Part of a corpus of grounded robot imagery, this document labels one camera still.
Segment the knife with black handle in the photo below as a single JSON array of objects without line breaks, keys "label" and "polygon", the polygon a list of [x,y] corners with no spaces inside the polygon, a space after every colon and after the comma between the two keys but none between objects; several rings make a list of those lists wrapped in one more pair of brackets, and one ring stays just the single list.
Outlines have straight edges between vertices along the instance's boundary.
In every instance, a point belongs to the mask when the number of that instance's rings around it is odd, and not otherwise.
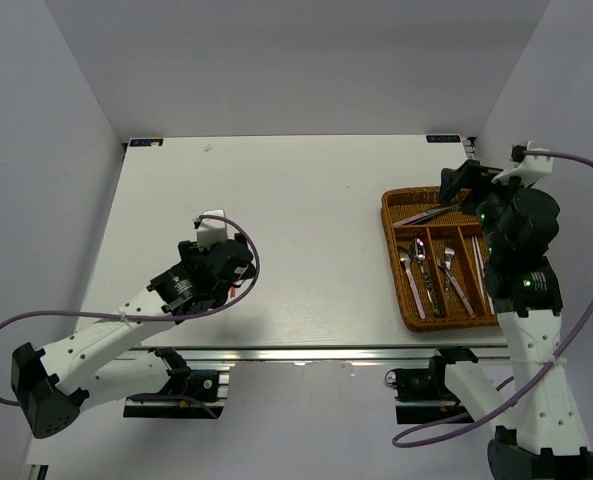
[{"label": "knife with black handle", "polygon": [[459,209],[459,207],[460,207],[460,205],[458,203],[456,203],[456,204],[452,204],[452,205],[448,205],[448,206],[433,208],[433,209],[427,210],[425,212],[425,218],[426,219],[435,218],[437,216],[450,213],[452,211],[457,211]]}]

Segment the knife with pink handle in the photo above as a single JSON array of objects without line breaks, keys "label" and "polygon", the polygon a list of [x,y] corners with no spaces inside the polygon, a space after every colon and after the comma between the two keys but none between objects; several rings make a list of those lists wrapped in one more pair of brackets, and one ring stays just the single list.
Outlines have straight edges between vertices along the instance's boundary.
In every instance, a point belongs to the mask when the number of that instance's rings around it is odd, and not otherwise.
[{"label": "knife with pink handle", "polygon": [[396,221],[392,224],[392,226],[394,228],[396,228],[396,227],[401,227],[401,226],[406,226],[406,225],[416,225],[416,224],[421,224],[423,222],[434,219],[434,218],[426,219],[425,212],[426,211],[416,214],[416,215],[413,215],[413,216],[410,216],[410,217],[407,217],[405,219]]}]

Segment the white chopstick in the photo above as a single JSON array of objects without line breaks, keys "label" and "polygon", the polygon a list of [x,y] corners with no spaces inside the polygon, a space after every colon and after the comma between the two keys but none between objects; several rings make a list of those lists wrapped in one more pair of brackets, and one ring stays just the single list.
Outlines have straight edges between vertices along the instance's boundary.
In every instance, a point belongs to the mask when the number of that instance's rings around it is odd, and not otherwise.
[{"label": "white chopstick", "polygon": [[487,306],[488,306],[490,315],[495,315],[493,301],[487,291],[487,287],[485,284],[484,262],[483,262],[483,257],[482,257],[482,251],[481,251],[480,244],[479,244],[477,237],[472,238],[472,244],[473,244],[473,249],[474,249],[475,256],[476,256],[478,279],[479,279],[481,295],[483,295],[487,301]]},{"label": "white chopstick", "polygon": [[487,310],[488,310],[489,314],[491,315],[491,314],[494,314],[493,303],[486,291],[486,287],[485,287],[485,284],[483,281],[484,280],[484,278],[483,278],[484,277],[484,266],[483,266],[480,246],[478,244],[477,237],[472,236],[471,243],[472,243],[472,248],[473,248],[473,252],[474,252],[479,290],[481,292],[481,296],[482,296],[483,300],[486,303]]}]

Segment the fork with black dotted handle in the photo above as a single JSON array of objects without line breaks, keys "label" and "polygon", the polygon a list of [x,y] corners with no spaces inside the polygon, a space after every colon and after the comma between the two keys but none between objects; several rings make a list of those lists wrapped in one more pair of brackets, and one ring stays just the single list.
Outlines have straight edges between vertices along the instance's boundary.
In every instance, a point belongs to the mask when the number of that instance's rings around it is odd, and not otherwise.
[{"label": "fork with black dotted handle", "polygon": [[455,250],[451,246],[446,246],[444,248],[443,266],[444,266],[444,272],[445,272],[445,276],[446,276],[445,296],[446,296],[447,300],[450,299],[451,290],[452,290],[452,283],[451,283],[451,278],[449,276],[449,272],[451,271],[451,266],[452,266],[454,257],[455,257]]}]

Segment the spoon with dark dotted handle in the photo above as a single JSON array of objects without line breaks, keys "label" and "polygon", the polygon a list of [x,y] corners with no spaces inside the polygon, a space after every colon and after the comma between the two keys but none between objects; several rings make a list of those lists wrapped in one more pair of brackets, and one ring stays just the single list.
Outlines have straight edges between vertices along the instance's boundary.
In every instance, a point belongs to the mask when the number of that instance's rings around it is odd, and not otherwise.
[{"label": "spoon with dark dotted handle", "polygon": [[416,237],[411,242],[412,260],[418,265],[421,276],[423,278],[425,290],[430,301],[432,311],[435,317],[440,317],[442,310],[438,302],[436,292],[429,271],[427,270],[426,260],[427,252],[424,241],[420,237]]}]

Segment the fork with pink handle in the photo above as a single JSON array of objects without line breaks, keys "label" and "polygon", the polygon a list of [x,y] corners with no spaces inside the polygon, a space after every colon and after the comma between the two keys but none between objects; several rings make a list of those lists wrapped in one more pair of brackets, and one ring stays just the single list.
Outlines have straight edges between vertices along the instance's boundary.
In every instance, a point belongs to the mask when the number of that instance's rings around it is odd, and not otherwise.
[{"label": "fork with pink handle", "polygon": [[[443,273],[445,274],[445,272],[444,272],[444,266],[443,266],[443,261],[442,261],[442,260],[439,260],[439,261],[438,261],[438,267],[439,267],[439,268],[440,268],[440,269],[443,271]],[[469,299],[468,299],[468,297],[466,296],[466,294],[465,294],[464,290],[462,289],[462,287],[461,287],[461,286],[460,286],[460,284],[458,283],[458,281],[457,281],[457,279],[456,279],[455,275],[452,273],[452,271],[450,271],[450,272],[449,272],[449,276],[450,276],[450,278],[451,278],[452,289],[454,289],[454,290],[455,290],[455,292],[456,292],[456,294],[457,294],[457,296],[458,296],[458,298],[459,298],[459,300],[460,300],[461,304],[463,305],[463,307],[464,307],[465,311],[467,312],[467,314],[468,314],[470,317],[474,317],[474,316],[475,316],[475,311],[474,311],[474,309],[473,309],[472,305],[470,304],[470,302],[469,302]]]}]

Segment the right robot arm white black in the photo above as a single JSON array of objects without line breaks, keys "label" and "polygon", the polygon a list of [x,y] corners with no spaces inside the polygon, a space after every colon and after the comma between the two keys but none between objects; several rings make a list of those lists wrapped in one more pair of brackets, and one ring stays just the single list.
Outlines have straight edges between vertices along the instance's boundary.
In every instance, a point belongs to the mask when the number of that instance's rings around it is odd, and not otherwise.
[{"label": "right robot arm white black", "polygon": [[534,188],[541,172],[504,172],[468,160],[441,172],[440,203],[468,190],[461,209],[480,222],[489,249],[488,295],[507,340],[516,393],[507,409],[481,370],[462,359],[427,374],[429,390],[455,394],[476,425],[493,428],[487,446],[496,479],[593,479],[593,451],[562,359],[562,296],[546,252],[559,231],[557,202]]}]

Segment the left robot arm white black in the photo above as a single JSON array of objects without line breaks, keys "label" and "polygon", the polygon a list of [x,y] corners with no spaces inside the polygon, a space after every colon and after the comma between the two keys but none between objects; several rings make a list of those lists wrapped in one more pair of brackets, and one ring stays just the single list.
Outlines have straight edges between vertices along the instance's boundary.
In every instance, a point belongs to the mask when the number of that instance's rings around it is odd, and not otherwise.
[{"label": "left robot arm white black", "polygon": [[180,260],[155,276],[115,319],[98,319],[40,349],[25,343],[12,354],[12,391],[37,439],[54,436],[84,411],[141,396],[167,399],[190,393],[189,365],[171,347],[134,357],[126,352],[183,322],[223,310],[230,291],[253,279],[251,243],[242,234],[208,248],[178,246]]}]

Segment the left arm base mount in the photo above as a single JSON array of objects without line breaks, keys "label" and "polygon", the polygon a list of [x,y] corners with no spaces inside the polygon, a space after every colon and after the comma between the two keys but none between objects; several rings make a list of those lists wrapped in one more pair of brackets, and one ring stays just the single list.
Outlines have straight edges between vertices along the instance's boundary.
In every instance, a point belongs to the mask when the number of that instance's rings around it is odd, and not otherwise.
[{"label": "left arm base mount", "polygon": [[155,393],[138,394],[126,400],[124,418],[217,420],[224,409],[228,385],[217,369],[195,369],[173,348],[150,349],[163,361],[167,381]]}]

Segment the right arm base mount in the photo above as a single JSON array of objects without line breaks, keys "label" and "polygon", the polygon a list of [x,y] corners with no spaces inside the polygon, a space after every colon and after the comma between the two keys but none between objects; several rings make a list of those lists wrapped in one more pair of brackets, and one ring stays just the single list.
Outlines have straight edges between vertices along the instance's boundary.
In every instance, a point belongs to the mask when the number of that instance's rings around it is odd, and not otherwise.
[{"label": "right arm base mount", "polygon": [[384,375],[384,383],[395,391],[396,420],[399,425],[448,420],[450,424],[470,424],[473,419],[460,399],[445,386],[448,365],[478,363],[465,347],[443,347],[424,368],[394,368]]}]

